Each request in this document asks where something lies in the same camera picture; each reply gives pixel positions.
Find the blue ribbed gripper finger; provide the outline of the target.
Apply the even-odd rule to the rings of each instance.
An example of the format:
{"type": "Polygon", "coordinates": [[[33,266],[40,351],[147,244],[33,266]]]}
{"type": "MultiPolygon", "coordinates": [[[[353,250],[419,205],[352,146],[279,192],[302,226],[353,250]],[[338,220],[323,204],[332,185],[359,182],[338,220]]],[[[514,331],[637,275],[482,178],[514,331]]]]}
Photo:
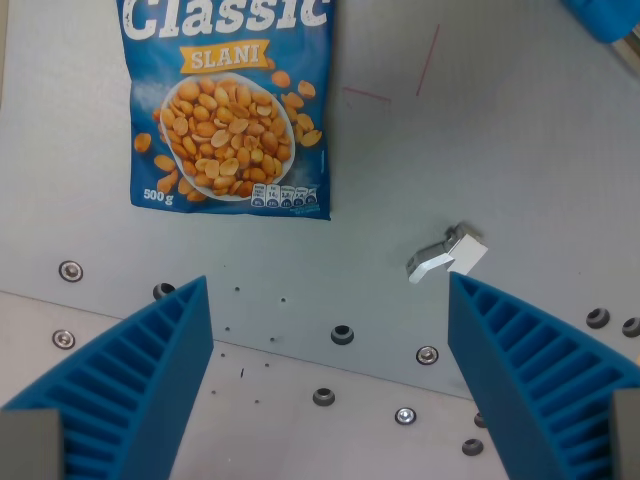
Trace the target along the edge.
{"type": "Polygon", "coordinates": [[[488,284],[449,277],[448,345],[511,479],[611,479],[609,412],[632,361],[488,284]]]}
{"type": "Polygon", "coordinates": [[[166,479],[213,349],[199,277],[97,336],[2,408],[60,414],[68,479],[166,479]]]}

